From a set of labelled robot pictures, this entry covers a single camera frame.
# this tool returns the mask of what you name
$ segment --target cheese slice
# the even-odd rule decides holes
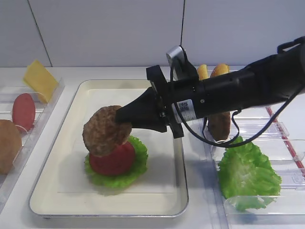
[[[23,82],[39,93],[38,98],[42,103],[50,101],[58,85],[56,79],[38,60],[28,66]]]

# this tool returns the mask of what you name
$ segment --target green lettuce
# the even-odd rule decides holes
[[[140,175],[146,172],[146,162],[148,158],[146,146],[136,137],[129,136],[128,141],[135,150],[135,160],[130,170],[118,176],[105,176],[94,172],[89,163],[89,154],[85,157],[85,171],[90,181],[98,186],[111,188],[125,188],[134,182]]]
[[[238,137],[234,143],[242,142]],[[253,196],[279,196],[282,179],[271,167],[269,158],[252,142],[234,148],[227,148],[218,164],[218,178],[223,196],[252,196],[232,198],[237,210],[266,208],[274,198]]]

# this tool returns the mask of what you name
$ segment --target plastic container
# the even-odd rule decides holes
[[[247,139],[260,130],[269,120],[270,108],[249,109],[246,115],[236,118],[240,135]],[[236,130],[231,126],[229,137]],[[205,136],[212,140],[207,127]],[[244,224],[291,224],[305,223],[305,140],[288,139],[289,133],[283,123],[274,122],[270,128],[253,143],[269,157],[273,169],[282,178],[280,196],[236,196],[225,199],[219,189],[217,169],[224,148],[204,143],[205,160],[204,184],[213,228],[234,229]],[[236,203],[251,200],[261,202],[273,198],[265,208],[239,211]]]
[[[31,95],[35,102],[34,127],[28,132],[21,134],[22,147],[13,161],[13,167],[7,175],[0,175],[0,213],[8,200],[18,178],[21,174],[33,148],[35,147],[40,134],[42,133],[62,91],[64,83],[59,80],[58,87],[54,90],[51,100],[43,104],[38,99],[38,93],[33,92],[29,87],[1,87],[0,88],[0,119],[12,120],[11,112],[15,99],[23,93]]]

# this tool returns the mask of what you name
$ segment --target white countertop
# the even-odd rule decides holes
[[[211,229],[210,215],[204,194],[204,185],[200,174],[200,166],[204,155],[202,143],[185,130],[183,138],[186,158],[186,173],[189,187],[189,206],[180,218],[174,220],[153,219],[41,219],[37,218],[28,208],[28,197],[33,182],[39,172],[42,162],[49,151],[53,138],[60,128],[64,115],[79,84],[88,79],[146,79],[144,67],[130,68],[49,68],[56,78],[64,79],[65,89],[53,113],[50,116],[11,196],[0,214],[1,229],[37,229],[37,228],[111,228],[111,229],[153,229],[153,228],[194,228]],[[169,68],[162,68],[166,78]],[[25,68],[0,68],[0,85],[22,85]],[[303,125],[305,107],[302,101],[305,95],[298,96],[280,114],[279,120],[284,122],[290,133],[290,138],[305,138]],[[269,225],[245,225],[239,228],[274,228]],[[304,228],[304,225],[277,225],[276,228]]]

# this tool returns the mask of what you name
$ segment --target white wall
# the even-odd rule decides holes
[[[305,36],[305,0],[187,0],[183,28],[193,64],[247,65]]]
[[[0,0],[0,67],[50,66],[26,0]]]
[[[168,65],[183,0],[29,0],[58,66]],[[183,47],[199,65],[245,65],[305,35],[305,0],[186,0]],[[27,0],[0,0],[0,67],[50,66]]]

